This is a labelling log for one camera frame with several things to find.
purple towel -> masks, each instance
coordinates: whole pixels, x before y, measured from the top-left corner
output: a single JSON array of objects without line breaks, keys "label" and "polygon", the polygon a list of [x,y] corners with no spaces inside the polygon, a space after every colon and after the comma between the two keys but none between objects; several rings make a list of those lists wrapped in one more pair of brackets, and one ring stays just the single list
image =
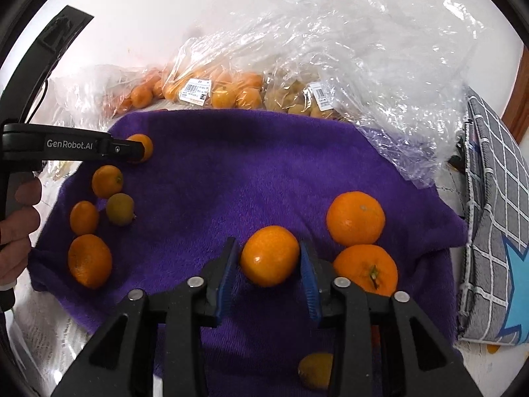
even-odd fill
[{"label": "purple towel", "polygon": [[[395,259],[398,288],[453,340],[448,248],[464,244],[464,221],[435,188],[404,181],[352,125],[263,111],[156,111],[132,113],[112,133],[146,133],[154,154],[140,165],[114,163],[137,219],[117,228],[101,213],[96,234],[114,259],[108,283],[96,291],[81,287],[66,260],[74,239],[70,210],[80,200],[96,201],[91,177],[101,163],[83,163],[64,183],[28,266],[33,287],[54,294],[88,331],[129,290],[152,294],[198,273],[228,236],[244,244],[263,226],[282,225],[334,259],[342,248],[329,236],[326,211],[339,194],[363,191],[386,213],[378,244]],[[329,330],[312,326],[299,272],[274,288],[257,288],[239,272],[230,316],[202,336],[212,397],[318,395],[300,386],[297,364],[332,350],[333,340]]]}]

metal screw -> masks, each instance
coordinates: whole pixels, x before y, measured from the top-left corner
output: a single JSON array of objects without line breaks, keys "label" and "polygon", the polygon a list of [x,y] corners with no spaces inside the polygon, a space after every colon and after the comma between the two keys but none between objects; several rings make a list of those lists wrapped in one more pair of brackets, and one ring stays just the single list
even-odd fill
[{"label": "metal screw", "polygon": [[351,285],[351,281],[346,277],[337,277],[334,280],[334,285],[336,285],[338,288],[347,288],[349,285]]},{"label": "metal screw", "polygon": [[143,297],[143,291],[141,289],[131,289],[128,296],[130,301],[136,301]]},{"label": "metal screw", "polygon": [[204,280],[200,276],[193,276],[187,280],[187,285],[191,288],[198,288],[204,285]]},{"label": "metal screw", "polygon": [[393,297],[395,298],[396,301],[400,303],[409,302],[409,294],[405,293],[404,291],[397,291]]}]

white price tag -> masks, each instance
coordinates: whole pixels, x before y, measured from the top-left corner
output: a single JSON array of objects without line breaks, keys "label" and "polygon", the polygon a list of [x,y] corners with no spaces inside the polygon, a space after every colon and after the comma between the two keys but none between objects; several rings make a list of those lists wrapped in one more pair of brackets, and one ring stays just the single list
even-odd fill
[{"label": "white price tag", "polygon": [[318,103],[319,110],[326,111],[326,110],[331,110],[333,108],[331,106],[331,103],[327,99],[327,96],[323,92],[321,83],[319,82],[309,83],[308,87],[310,91],[312,92],[312,95],[316,99],[316,103]]},{"label": "white price tag", "polygon": [[203,106],[210,95],[211,81],[203,79],[189,79],[178,97],[183,102]]}]

plaid fabric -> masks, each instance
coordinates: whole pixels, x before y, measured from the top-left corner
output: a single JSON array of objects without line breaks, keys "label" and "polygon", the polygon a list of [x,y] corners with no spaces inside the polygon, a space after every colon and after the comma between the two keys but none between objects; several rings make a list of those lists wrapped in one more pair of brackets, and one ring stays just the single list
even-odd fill
[{"label": "plaid fabric", "polygon": [[520,252],[529,243],[528,168],[503,122],[470,88],[465,161],[469,232],[459,292],[459,338],[515,344],[518,332],[501,335],[512,289],[504,238]]}]

human hand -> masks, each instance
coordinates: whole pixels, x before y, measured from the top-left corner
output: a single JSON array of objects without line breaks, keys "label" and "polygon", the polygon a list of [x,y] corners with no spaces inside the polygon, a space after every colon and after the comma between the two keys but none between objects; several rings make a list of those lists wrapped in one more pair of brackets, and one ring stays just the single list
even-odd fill
[{"label": "human hand", "polygon": [[15,199],[23,205],[0,221],[0,286],[14,282],[27,266],[31,251],[29,235],[39,229],[40,215],[32,207],[39,204],[42,186],[38,179],[22,184]]}]

